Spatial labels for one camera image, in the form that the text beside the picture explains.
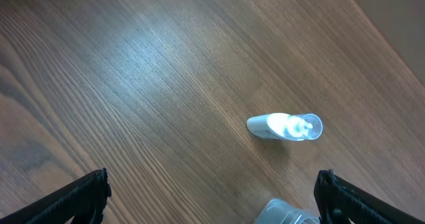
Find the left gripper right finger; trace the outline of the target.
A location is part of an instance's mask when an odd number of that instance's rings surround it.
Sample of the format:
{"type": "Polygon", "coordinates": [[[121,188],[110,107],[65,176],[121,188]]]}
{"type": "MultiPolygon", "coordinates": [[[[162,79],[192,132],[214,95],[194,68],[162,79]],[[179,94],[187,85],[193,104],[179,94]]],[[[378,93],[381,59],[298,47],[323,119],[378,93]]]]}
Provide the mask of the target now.
{"type": "Polygon", "coordinates": [[[314,186],[321,224],[424,224],[333,173],[321,170],[314,186]]]}

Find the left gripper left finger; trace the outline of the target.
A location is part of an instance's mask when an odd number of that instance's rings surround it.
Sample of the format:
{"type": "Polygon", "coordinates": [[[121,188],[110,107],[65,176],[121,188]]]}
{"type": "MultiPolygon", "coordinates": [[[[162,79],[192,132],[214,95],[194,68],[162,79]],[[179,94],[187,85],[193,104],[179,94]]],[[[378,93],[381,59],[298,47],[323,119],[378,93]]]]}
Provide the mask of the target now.
{"type": "Polygon", "coordinates": [[[112,196],[105,168],[97,169],[42,199],[1,218],[2,224],[81,223],[100,224],[112,196]]]}

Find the small white plastic bottle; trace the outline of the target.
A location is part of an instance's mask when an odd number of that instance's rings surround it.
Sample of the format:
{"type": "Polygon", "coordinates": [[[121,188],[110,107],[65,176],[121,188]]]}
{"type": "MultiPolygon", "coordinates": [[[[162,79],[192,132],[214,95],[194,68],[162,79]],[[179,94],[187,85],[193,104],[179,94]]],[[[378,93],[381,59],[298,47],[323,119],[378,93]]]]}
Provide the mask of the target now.
{"type": "Polygon", "coordinates": [[[263,114],[247,119],[246,126],[260,138],[297,142],[316,140],[323,132],[323,122],[316,114],[263,114]]]}

